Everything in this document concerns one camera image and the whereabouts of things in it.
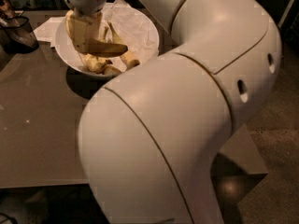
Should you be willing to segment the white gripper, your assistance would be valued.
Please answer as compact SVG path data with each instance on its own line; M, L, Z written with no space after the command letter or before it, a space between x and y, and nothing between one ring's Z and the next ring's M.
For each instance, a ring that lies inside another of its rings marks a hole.
M107 0L64 0L71 9L65 14L65 30L73 41L75 49L80 53L90 53L92 43L99 36L102 20L100 12Z

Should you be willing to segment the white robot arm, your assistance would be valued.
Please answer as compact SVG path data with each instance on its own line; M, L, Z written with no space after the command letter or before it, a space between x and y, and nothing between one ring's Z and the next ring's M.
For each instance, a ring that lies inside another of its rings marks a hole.
M255 0L139 0L176 41L87 103L78 150L109 224L223 224L210 168L271 91L278 28Z

